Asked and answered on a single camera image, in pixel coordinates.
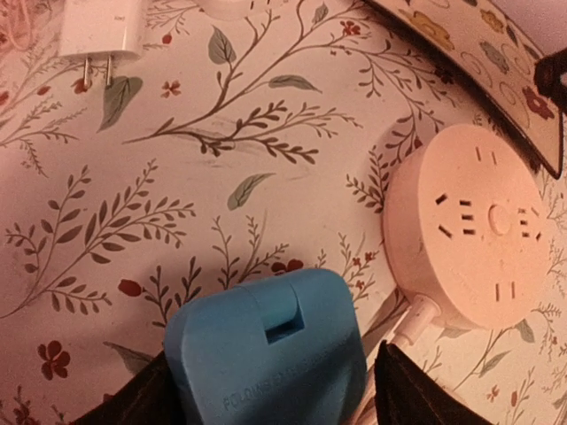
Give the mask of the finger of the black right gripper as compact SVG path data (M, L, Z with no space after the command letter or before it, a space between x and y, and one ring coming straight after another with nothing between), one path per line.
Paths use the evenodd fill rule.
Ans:
M540 59L533 80L538 92L566 113L566 49Z

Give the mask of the round pink power socket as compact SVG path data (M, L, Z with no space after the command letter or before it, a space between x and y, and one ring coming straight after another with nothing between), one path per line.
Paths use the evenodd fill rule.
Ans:
M443 129L392 173L385 251L408 299L447 328L507 328L535 306L547 273L545 209L524 161L495 133Z

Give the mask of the cyan square plug adapter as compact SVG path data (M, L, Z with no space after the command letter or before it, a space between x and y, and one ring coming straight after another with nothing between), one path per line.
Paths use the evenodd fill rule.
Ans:
M189 424L341 424L367 383L350 290L327 269L194 299L164 349Z

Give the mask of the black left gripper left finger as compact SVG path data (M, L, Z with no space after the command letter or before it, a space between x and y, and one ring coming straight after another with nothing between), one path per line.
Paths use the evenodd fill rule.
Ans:
M181 401L164 353L122 389L72 424L185 424Z

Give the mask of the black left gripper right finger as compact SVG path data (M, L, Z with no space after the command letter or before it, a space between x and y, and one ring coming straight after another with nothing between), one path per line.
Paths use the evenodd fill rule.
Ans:
M377 422L481 424L483 417L445 392L395 344L383 341L375 360Z

